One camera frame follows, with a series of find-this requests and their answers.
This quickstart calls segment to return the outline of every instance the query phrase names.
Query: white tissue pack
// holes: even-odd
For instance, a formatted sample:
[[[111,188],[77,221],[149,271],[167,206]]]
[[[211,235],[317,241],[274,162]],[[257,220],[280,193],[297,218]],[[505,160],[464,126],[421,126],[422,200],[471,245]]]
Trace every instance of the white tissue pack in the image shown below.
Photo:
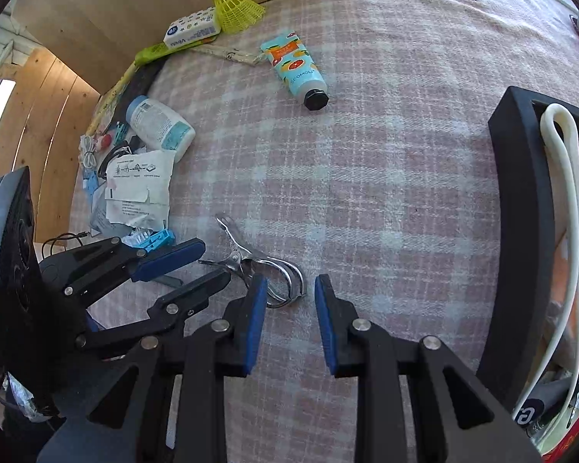
[[[172,22],[163,41],[171,50],[220,32],[221,25],[218,23],[217,11],[214,7],[209,7]]]

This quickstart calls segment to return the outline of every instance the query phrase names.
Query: white bottle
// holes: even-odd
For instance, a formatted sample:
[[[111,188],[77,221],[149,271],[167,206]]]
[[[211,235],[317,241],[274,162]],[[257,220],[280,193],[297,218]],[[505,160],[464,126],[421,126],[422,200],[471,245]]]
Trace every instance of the white bottle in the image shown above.
[[[195,137],[195,130],[162,102],[140,95],[127,108],[127,122],[149,150],[175,150],[179,161]]]

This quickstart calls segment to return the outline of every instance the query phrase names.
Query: crumpled white paper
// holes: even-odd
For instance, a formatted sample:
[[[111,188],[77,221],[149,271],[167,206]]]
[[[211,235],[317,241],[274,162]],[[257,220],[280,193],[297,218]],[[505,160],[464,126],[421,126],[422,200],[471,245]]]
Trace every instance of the crumpled white paper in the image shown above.
[[[107,166],[107,220],[159,232],[167,227],[175,151],[125,155]]]

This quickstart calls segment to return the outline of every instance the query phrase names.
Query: tablecloth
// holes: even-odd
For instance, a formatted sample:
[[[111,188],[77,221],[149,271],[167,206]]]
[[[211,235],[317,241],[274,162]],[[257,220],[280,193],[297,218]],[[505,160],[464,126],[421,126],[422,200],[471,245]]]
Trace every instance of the tablecloth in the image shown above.
[[[256,51],[295,30],[329,86],[309,112],[268,64],[171,56],[149,95],[196,129],[170,185],[169,227],[205,256],[229,244],[227,211],[266,253],[303,267],[307,297],[266,313],[253,374],[226,380],[229,461],[349,462],[356,381],[323,360],[313,280],[396,336],[438,335],[472,369],[496,289],[499,201],[487,120],[508,85],[579,106],[579,39],[556,0],[274,0],[263,21],[217,44]],[[85,229],[83,193],[71,230]],[[190,281],[209,268],[191,265]],[[146,318],[169,289],[125,283],[91,310]],[[221,315],[241,281],[186,330]],[[411,437],[408,442],[413,455]]]

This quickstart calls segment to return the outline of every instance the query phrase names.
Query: black tube cap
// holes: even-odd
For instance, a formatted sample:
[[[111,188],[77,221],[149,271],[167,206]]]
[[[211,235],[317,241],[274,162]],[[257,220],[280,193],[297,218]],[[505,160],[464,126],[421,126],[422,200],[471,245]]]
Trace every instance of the black tube cap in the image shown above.
[[[328,96],[326,92],[320,89],[311,89],[304,95],[303,104],[310,111],[321,110],[326,104],[328,104]]]

